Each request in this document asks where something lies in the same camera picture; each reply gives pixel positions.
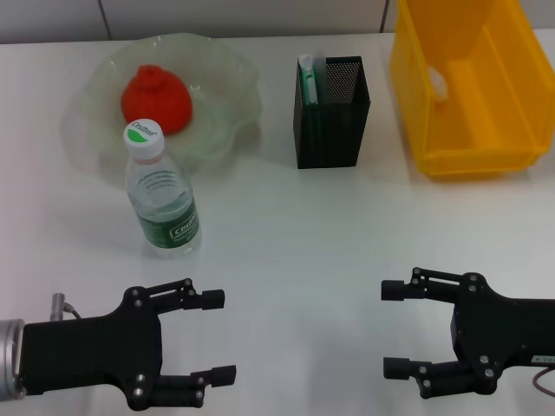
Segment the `pen holder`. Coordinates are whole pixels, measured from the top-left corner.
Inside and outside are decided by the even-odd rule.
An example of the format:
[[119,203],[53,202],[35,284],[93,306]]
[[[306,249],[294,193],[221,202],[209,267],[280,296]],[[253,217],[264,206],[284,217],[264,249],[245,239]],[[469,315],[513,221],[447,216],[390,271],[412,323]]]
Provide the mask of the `pen holder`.
[[326,58],[326,75],[325,102],[305,104],[297,64],[293,130],[298,169],[356,166],[370,108],[362,59]]

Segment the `water bottle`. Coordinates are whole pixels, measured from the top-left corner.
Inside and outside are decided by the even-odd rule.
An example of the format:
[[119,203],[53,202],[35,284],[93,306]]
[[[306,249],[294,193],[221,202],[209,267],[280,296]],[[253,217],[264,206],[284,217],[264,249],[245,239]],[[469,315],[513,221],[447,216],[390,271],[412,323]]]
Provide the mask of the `water bottle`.
[[127,195],[149,245],[162,257],[178,257],[200,243],[199,216],[188,175],[167,154],[153,120],[130,123],[123,132],[129,151]]

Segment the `yellow storage box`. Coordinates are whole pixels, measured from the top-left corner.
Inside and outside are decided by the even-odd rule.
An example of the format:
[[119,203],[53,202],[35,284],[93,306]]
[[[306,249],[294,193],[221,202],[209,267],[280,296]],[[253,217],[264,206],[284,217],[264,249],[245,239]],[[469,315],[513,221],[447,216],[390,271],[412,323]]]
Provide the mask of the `yellow storage box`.
[[546,153],[555,75],[518,0],[398,2],[390,70],[418,168],[517,171]]

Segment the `white table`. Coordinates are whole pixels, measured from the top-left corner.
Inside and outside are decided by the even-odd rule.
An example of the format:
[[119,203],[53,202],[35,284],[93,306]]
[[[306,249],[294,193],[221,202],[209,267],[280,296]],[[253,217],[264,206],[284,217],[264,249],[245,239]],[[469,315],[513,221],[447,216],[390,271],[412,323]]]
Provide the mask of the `white table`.
[[[555,30],[537,33],[555,64]],[[506,296],[555,298],[555,154],[497,181],[432,183],[403,144],[387,71],[393,35],[228,42],[259,66],[264,113],[231,157],[195,174],[203,244],[176,261],[151,258],[126,193],[65,150],[71,100],[124,43],[0,46],[0,316],[46,321],[56,291],[83,316],[102,315],[130,286],[191,277],[199,290],[224,289],[225,309],[163,315],[162,371],[237,364],[237,382],[208,388],[201,410],[144,414],[552,414],[533,368],[506,371],[486,397],[422,400],[413,380],[384,380],[383,356],[454,353],[449,305],[381,302],[380,282],[408,280],[417,265],[475,270]],[[307,52],[363,58],[372,105],[356,168],[296,168],[295,59]],[[4,403],[0,414],[135,413],[101,386]]]

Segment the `white bottle cap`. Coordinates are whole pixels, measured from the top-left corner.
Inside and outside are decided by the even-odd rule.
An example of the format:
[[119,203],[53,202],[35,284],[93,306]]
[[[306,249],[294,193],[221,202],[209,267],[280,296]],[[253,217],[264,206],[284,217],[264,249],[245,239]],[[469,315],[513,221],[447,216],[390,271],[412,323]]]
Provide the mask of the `white bottle cap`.
[[140,119],[129,123],[123,131],[123,140],[133,159],[154,159],[165,148],[164,134],[160,125],[153,120]]

